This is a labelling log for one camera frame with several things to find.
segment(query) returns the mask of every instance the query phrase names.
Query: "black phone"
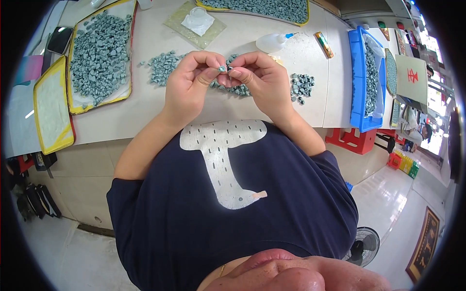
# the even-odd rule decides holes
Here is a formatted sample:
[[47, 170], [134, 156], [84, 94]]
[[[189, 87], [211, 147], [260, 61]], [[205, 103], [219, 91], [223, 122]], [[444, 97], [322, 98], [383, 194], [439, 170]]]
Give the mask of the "black phone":
[[50, 37], [47, 50], [56, 54], [65, 54], [73, 35], [72, 27], [57, 27]]

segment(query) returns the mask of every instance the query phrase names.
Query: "blue plastic crate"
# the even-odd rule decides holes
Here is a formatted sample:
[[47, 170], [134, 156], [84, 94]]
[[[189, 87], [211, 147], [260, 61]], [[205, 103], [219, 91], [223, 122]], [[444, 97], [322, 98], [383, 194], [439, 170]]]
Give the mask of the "blue plastic crate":
[[[352, 126], [359, 128], [360, 132], [380, 128], [382, 127], [383, 122], [382, 118], [374, 118], [372, 116], [364, 118], [364, 112], [366, 109], [366, 59], [363, 48], [363, 34], [368, 34], [381, 47], [383, 47], [377, 39], [375, 39], [361, 26], [358, 26], [355, 30], [348, 31], [349, 46], [351, 49], [351, 63], [353, 66], [353, 101], [351, 104], [351, 118], [349, 122]], [[380, 63], [379, 81], [382, 86], [382, 95], [385, 104], [385, 94], [387, 92], [385, 58], [383, 58]]]

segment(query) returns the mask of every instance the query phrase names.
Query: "electric fan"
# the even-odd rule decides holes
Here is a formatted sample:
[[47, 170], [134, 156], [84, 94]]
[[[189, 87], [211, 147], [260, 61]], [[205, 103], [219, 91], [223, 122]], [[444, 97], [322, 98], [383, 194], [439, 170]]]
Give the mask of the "electric fan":
[[358, 227], [356, 239], [343, 261], [365, 267], [375, 258], [379, 246], [380, 238], [375, 230], [370, 227]]

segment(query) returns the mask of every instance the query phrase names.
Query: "lighter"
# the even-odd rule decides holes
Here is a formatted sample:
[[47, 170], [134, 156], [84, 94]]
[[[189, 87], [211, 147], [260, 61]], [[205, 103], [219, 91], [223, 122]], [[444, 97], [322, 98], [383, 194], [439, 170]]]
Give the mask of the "lighter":
[[333, 58], [333, 52], [332, 50], [330, 49], [330, 46], [329, 44], [327, 43], [327, 40], [325, 39], [325, 37], [323, 36], [322, 32], [318, 32], [316, 34], [314, 34], [317, 39], [319, 40], [319, 43], [321, 44], [323, 50], [325, 51], [325, 54], [327, 54], [327, 56], [329, 57], [329, 59]]

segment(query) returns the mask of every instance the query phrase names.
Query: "hand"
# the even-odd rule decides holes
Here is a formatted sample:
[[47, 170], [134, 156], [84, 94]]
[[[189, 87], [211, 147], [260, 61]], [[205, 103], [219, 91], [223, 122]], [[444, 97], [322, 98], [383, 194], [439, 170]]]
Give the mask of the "hand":
[[207, 51], [192, 51], [181, 60], [168, 77], [161, 113], [170, 125], [182, 129], [201, 113], [215, 78], [221, 85], [230, 84], [226, 71], [218, 71], [220, 66], [226, 67], [225, 58]]
[[245, 84], [259, 110], [273, 123], [281, 123], [294, 115], [285, 67], [261, 52], [242, 54], [230, 66], [233, 67], [228, 73], [232, 86]]

